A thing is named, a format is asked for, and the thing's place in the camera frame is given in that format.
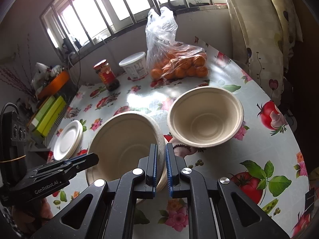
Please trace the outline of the left hand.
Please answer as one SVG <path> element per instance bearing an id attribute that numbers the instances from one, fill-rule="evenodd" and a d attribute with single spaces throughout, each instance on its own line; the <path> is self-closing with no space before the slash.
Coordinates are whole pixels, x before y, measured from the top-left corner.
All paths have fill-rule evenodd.
<path id="1" fill-rule="evenodd" d="M 11 214 L 17 227 L 25 233 L 40 229 L 53 218 L 46 198 L 13 206 Z"/>

